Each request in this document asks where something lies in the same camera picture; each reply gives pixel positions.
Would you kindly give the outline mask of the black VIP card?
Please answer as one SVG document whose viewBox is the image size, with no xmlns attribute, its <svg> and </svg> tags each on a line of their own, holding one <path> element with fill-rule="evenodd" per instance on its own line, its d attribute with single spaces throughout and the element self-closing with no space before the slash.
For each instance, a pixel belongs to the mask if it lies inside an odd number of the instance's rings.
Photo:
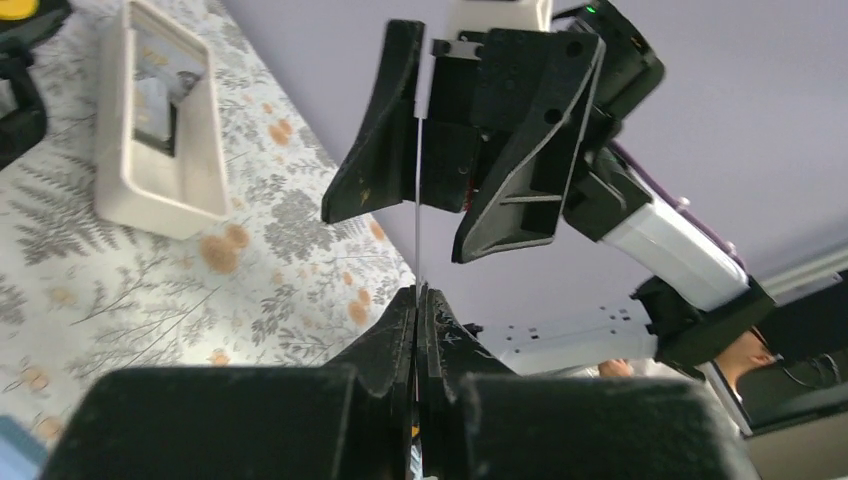
<svg viewBox="0 0 848 480">
<path fill-rule="evenodd" d="M 414 170 L 414 263 L 413 273 L 415 276 L 415 313 L 418 313 L 418 305 L 422 289 L 421 275 L 421 173 L 422 173 L 422 153 L 423 153 L 423 118 L 417 119 L 416 127 L 416 160 Z M 422 448 L 418 440 L 413 441 L 411 448 L 412 472 L 415 480 L 425 478 L 422 460 Z"/>
</svg>

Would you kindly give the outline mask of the blue leather card holder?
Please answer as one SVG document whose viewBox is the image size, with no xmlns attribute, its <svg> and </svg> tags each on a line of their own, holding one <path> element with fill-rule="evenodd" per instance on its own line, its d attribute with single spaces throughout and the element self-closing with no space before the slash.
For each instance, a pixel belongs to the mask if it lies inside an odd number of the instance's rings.
<svg viewBox="0 0 848 480">
<path fill-rule="evenodd" d="M 45 446 L 7 415 L 1 416 L 1 480 L 35 480 L 48 457 Z"/>
</svg>

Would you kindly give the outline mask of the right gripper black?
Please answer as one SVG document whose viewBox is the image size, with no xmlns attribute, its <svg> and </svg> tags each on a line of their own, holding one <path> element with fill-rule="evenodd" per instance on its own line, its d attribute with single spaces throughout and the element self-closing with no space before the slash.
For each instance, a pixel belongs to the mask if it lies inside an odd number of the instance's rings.
<svg viewBox="0 0 848 480">
<path fill-rule="evenodd" d="M 387 23 L 366 113 L 322 199 L 324 222 L 413 199 L 424 32 L 420 21 Z M 453 262 L 553 241 L 604 53 L 586 32 L 462 30 L 435 40 L 420 201 L 468 209 Z"/>
</svg>

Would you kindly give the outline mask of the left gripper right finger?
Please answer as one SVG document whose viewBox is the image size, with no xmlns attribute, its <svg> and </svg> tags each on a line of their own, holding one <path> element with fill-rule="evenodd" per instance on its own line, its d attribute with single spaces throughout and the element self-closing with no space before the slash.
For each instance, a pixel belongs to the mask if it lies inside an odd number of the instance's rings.
<svg viewBox="0 0 848 480">
<path fill-rule="evenodd" d="M 417 306 L 422 469 L 437 479 L 754 479 L 706 389 L 671 379 L 522 377 L 455 319 Z"/>
</svg>

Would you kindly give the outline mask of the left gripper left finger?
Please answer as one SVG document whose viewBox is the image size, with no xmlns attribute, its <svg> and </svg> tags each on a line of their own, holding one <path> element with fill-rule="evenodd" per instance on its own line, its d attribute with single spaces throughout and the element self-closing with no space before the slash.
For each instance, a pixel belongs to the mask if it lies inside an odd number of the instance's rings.
<svg viewBox="0 0 848 480">
<path fill-rule="evenodd" d="M 322 366 L 131 367 L 85 394 L 45 479 L 406 479 L 416 292 Z"/>
</svg>

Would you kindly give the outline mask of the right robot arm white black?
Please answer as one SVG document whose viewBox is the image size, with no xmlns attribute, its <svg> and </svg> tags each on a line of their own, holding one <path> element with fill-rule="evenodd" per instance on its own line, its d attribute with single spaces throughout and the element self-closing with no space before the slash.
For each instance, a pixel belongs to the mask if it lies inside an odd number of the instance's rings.
<svg viewBox="0 0 848 480">
<path fill-rule="evenodd" d="M 386 25 L 357 137 L 326 190 L 337 223 L 405 201 L 458 213 L 451 257 L 546 246 L 565 223 L 650 272 L 625 301 L 575 321 L 476 327 L 487 357 L 519 374 L 651 358 L 731 378 L 771 362 L 755 327 L 775 306 L 733 249 L 617 143 L 662 82 L 663 62 L 611 3 L 457 1 L 447 31 Z"/>
</svg>

